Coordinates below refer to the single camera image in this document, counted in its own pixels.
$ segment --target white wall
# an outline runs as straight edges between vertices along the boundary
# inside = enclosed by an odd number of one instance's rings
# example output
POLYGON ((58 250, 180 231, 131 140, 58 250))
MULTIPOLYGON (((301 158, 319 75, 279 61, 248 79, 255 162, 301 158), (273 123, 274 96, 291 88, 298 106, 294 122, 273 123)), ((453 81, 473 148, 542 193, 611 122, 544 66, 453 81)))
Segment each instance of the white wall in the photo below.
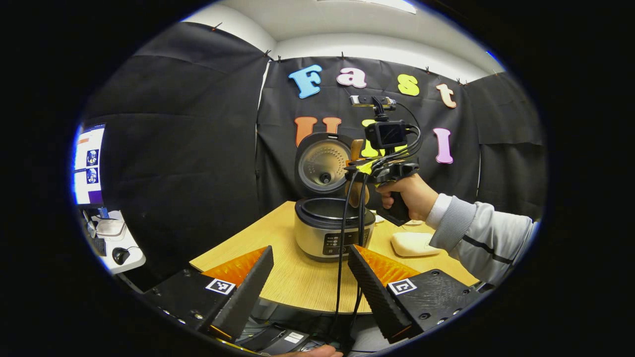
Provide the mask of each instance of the white wall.
POLYGON ((438 48, 409 40, 371 34, 321 34, 278 42, 269 54, 282 59, 310 56, 344 56, 385 60, 425 69, 461 82, 489 76, 483 69, 438 48))
POLYGON ((240 37, 263 52, 273 50, 276 47, 276 40, 259 24, 224 5, 209 5, 182 21, 198 22, 209 26, 216 26, 222 22, 223 24, 218 27, 219 29, 240 37))
POLYGON ((411 65, 461 82, 475 81, 492 73, 485 72, 476 65, 451 55, 448 52, 422 43, 395 37, 371 34, 320 34, 277 42, 267 31, 252 19, 224 5, 212 4, 183 21, 219 27, 251 43, 273 59, 310 56, 344 56, 372 58, 411 65))

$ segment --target white cuff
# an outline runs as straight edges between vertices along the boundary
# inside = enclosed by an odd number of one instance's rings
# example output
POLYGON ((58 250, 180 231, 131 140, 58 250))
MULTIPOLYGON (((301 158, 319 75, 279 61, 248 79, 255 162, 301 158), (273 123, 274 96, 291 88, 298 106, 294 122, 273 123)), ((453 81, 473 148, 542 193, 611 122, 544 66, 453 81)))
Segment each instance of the white cuff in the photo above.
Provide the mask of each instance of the white cuff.
POLYGON ((441 218, 443 218, 445 211, 447 211, 450 206, 450 202, 452 202, 452 196, 439 193, 439 197, 434 202, 434 206, 432 206, 432 210, 430 210, 430 214, 428 214, 425 224, 432 229, 437 229, 437 227, 439 227, 439 223, 441 222, 441 218))

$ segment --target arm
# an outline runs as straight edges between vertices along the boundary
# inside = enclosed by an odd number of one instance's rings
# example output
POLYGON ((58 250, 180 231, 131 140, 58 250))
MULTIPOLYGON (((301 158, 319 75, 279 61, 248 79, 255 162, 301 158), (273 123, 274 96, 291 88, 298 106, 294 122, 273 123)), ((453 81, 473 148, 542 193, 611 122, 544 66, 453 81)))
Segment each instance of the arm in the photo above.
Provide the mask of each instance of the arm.
POLYGON ((529 217, 496 212, 488 203, 470 204, 443 194, 437 201, 447 198, 450 204, 439 222, 426 222, 436 228, 430 245, 446 250, 477 279, 498 285, 516 265, 538 223, 529 217))
POLYGON ((477 279, 500 283, 521 257, 537 231, 531 218, 496 212, 492 205, 470 204, 438 194, 415 174, 379 187, 382 204, 389 208, 391 191, 401 192, 411 219, 436 229, 430 245, 444 249, 477 279))

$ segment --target hand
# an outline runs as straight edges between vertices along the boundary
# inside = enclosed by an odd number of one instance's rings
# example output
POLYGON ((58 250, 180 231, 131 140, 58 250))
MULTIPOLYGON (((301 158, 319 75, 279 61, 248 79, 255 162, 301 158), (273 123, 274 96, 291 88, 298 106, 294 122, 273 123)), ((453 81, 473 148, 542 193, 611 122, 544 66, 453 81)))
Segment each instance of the hand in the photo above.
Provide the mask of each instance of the hand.
POLYGON ((428 186, 418 173, 376 188, 382 194, 382 205, 389 210, 394 203, 391 192, 400 192, 408 206, 408 215, 413 220, 425 220, 434 206, 439 194, 428 186))
POLYGON ((341 352, 335 352, 335 347, 327 344, 319 346, 318 348, 311 349, 305 352, 289 352, 283 354, 276 354, 271 357, 342 357, 344 354, 341 352))

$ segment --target wooden table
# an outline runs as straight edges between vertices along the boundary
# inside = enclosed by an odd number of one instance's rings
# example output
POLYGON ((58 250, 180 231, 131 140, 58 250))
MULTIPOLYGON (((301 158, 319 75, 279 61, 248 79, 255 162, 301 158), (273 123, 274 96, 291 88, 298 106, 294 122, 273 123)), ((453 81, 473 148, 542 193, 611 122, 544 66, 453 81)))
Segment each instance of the wooden table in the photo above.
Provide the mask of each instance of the wooden table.
MULTIPOLYGON (((338 263, 316 262, 298 247, 293 235, 294 204, 291 201, 283 203, 235 236, 191 260, 190 264, 200 271, 207 271, 242 254, 270 245, 273 248, 274 267, 260 298, 298 309, 335 312, 338 263)), ((383 221, 375 224, 368 248, 420 272, 440 269, 465 285, 478 281, 445 251, 428 257, 398 257, 390 239, 394 232, 403 231, 434 232, 425 224, 397 227, 383 221)), ((353 312, 356 292, 357 281, 345 260, 342 262, 341 313, 353 312)), ((371 312, 364 297, 358 312, 371 312)))

